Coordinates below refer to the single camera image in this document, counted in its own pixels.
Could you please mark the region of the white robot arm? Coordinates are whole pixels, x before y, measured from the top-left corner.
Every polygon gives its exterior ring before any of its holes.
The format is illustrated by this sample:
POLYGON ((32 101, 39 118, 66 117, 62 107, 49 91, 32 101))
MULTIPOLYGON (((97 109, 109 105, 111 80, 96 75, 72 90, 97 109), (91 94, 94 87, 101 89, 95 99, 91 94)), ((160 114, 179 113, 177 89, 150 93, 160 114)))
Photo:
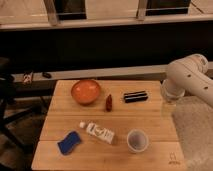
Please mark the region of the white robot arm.
POLYGON ((201 54, 170 62, 165 69, 166 79, 161 84, 162 97, 166 102, 174 102, 188 91, 213 108, 213 79, 205 75, 207 71, 208 60, 201 54))

